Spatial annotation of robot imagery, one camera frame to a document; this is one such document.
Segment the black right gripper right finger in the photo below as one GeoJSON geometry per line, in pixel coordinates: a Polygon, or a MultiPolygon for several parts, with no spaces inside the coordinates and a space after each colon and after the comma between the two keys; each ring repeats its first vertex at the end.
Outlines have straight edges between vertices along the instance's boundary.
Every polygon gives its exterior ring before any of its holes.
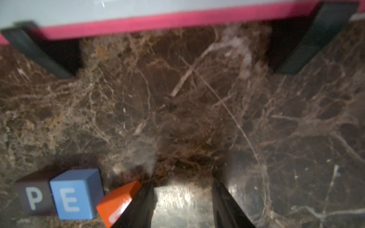
{"type": "Polygon", "coordinates": [[[212,187],[213,215],[216,228],[255,228],[223,183],[212,187]]]}

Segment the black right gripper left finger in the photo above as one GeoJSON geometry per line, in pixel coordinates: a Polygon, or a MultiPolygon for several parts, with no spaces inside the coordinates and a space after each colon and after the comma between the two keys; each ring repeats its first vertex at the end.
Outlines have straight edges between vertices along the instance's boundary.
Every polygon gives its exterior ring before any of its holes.
{"type": "Polygon", "coordinates": [[[156,207],[154,185],[144,184],[111,228],[151,228],[156,207]]]}

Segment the orange A block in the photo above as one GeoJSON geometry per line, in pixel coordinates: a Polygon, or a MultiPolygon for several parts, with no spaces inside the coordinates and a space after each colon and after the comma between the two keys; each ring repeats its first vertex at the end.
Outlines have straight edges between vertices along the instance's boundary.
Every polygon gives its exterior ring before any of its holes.
{"type": "Polygon", "coordinates": [[[137,195],[142,185],[138,180],[119,187],[98,203],[97,211],[106,228],[111,228],[137,195]]]}

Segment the blue E block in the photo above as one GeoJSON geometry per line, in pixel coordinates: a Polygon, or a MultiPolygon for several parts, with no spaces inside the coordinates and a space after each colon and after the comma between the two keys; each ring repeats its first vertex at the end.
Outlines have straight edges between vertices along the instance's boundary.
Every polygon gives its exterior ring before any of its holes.
{"type": "Polygon", "coordinates": [[[69,170],[50,181],[60,220],[89,220],[104,197],[99,169],[69,170]]]}

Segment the dark P block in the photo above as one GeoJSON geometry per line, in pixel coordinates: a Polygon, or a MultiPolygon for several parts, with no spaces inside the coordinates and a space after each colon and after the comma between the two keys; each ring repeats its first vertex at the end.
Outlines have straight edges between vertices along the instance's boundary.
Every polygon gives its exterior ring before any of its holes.
{"type": "Polygon", "coordinates": [[[57,213],[49,182],[58,174],[52,170],[40,170],[15,182],[15,190],[27,215],[49,216],[57,213]]]}

